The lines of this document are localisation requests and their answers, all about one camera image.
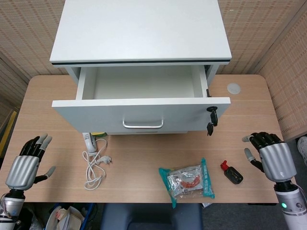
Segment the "white power cord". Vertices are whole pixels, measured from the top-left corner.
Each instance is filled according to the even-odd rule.
[[[112,159],[109,156],[100,156],[100,152],[104,151],[107,147],[107,140],[105,139],[97,139],[96,142],[103,140],[105,145],[98,151],[93,153],[88,153],[87,151],[82,152],[82,156],[87,162],[86,168],[86,182],[84,183],[84,188],[86,190],[92,191],[98,188],[102,182],[102,180],[106,177],[106,171],[99,166],[100,162],[105,164],[110,164]],[[102,174],[97,176],[94,172],[94,167],[100,169]]]

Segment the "robotic hand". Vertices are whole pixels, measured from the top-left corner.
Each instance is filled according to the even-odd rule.
[[[52,137],[44,134],[29,140],[23,146],[19,156],[13,162],[6,185],[11,189],[0,200],[0,229],[12,230],[19,224],[18,216],[24,204],[24,191],[33,184],[48,179],[54,172],[55,166],[41,176],[36,176],[39,164],[44,156]]]
[[[266,132],[252,133],[242,141],[250,141],[259,152],[261,162],[255,160],[249,149],[244,149],[251,164],[264,172],[269,180],[276,182],[274,190],[289,230],[306,230],[306,198],[300,187],[291,182],[296,169],[288,145],[275,134]]]

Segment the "white cabinet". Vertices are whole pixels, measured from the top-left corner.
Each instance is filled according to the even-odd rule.
[[[217,0],[66,0],[50,61],[78,84],[54,107],[80,132],[206,130],[207,97],[231,59]]]

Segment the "white drawer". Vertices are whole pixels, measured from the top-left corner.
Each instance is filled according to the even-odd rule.
[[[207,97],[204,66],[85,67],[76,100],[53,101],[79,132],[150,133],[206,130],[227,97]]]

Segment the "plastic bag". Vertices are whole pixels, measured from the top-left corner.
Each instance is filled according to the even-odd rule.
[[[159,174],[171,197],[173,208],[176,207],[178,197],[215,197],[204,158],[200,165],[175,170],[159,168]]]

